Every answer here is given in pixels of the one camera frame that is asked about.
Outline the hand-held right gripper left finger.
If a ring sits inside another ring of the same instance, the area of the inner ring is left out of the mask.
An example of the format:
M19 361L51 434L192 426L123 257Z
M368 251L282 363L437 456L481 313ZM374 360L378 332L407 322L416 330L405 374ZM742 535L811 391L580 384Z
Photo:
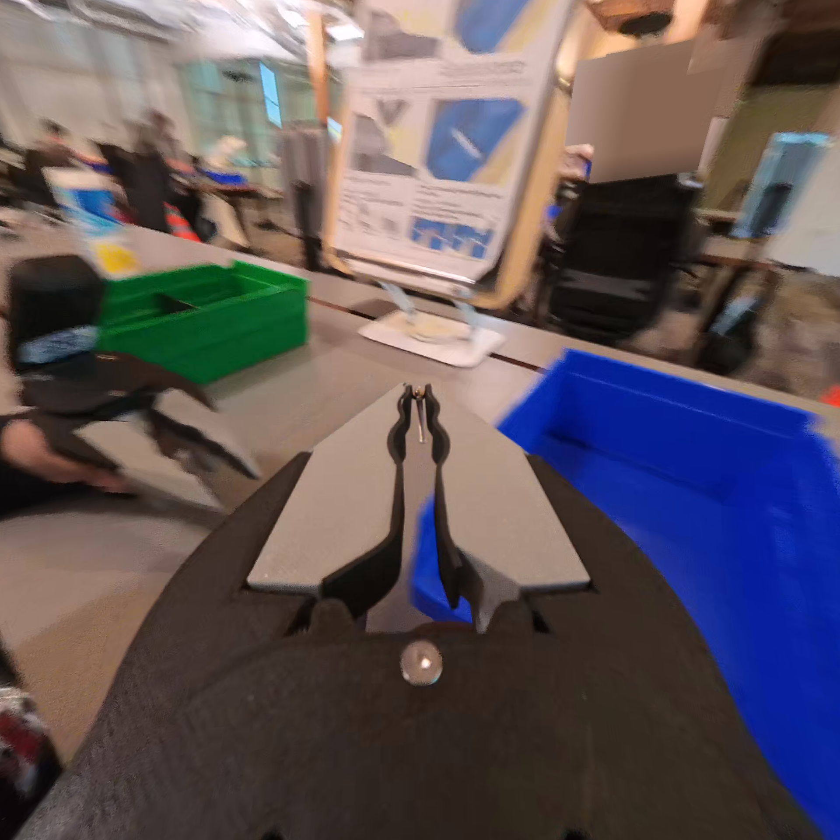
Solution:
M353 618L384 599L401 573L412 407L398 385L306 454L249 588L337 600Z

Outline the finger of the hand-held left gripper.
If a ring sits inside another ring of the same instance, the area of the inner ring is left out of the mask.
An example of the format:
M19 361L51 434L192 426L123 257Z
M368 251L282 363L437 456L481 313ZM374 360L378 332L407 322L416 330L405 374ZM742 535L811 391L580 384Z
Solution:
M76 437L114 465L134 490L163 501L221 513L224 507L204 482L162 454L152 437L128 421L89 423Z
M249 451L214 408L180 389L167 389L154 398L150 409L155 422L174 438L223 460L242 476L261 477Z

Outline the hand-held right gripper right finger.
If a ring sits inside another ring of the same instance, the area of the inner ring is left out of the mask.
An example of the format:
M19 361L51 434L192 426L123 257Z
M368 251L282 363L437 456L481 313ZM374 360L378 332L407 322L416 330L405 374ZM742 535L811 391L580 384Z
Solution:
M485 632L499 606L588 588L591 576L527 452L425 386L437 568L447 603Z

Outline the blue plastic bin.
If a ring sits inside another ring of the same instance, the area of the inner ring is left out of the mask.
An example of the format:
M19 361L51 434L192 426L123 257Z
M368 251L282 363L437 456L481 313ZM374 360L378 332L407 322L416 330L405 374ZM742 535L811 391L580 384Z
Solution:
M591 576L429 838L838 838L838 463L802 410L568 352L501 421Z

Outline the person's left forearm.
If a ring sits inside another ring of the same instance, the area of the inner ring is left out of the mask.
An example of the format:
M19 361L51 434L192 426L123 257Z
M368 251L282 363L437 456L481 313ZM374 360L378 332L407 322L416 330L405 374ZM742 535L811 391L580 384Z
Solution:
M116 473L92 465L70 462L59 478L37 476L2 460L1 520L22 515L51 502L84 497L136 498L139 492Z

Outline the grey desk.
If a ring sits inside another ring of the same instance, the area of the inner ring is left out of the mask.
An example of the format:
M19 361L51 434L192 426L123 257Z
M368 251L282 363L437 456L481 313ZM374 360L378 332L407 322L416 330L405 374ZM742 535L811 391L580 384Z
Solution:
M838 409L796 395L482 317L500 355L456 369L360 335L392 309L380 290L267 259L308 281L308 342L209 387L263 479L399 382L432 383L489 423L504 417L567 350L703 382L813 413L838 454ZM81 495L2 520L2 638L58 752L86 737L128 646L173 573L219 522L162 501Z

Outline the person's left hand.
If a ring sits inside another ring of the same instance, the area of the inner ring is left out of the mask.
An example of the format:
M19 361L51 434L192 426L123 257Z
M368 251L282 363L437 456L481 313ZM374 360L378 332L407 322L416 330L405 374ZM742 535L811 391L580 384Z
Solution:
M1 460L5 467L50 485L129 493L128 483L120 475L59 455L45 434L23 415L2 417Z

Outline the wipes canister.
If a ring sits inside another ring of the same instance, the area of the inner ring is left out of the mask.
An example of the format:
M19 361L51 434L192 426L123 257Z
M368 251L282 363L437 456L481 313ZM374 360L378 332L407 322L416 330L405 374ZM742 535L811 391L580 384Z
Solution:
M107 179L91 170L46 167L45 181L82 254L108 280L139 275L130 226L119 213Z

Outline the green plastic bin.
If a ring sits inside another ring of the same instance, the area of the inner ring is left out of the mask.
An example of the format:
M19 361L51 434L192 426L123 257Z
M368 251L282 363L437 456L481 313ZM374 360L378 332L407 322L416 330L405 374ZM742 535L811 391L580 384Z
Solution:
M98 349L210 384L304 345L308 292L299 276L239 260L110 280Z

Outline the black mesh office chair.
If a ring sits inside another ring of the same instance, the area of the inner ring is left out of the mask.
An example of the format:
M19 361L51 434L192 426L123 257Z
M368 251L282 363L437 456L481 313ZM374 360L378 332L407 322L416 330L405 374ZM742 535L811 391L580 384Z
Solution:
M690 265L699 194L691 173L584 185L545 253L547 323L608 347L650 327Z

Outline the light blue panel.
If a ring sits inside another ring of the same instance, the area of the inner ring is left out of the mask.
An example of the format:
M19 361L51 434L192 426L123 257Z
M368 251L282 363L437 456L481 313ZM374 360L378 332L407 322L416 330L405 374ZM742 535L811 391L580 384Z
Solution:
M799 192L833 144L825 132L773 133L730 229L735 239L777 234Z

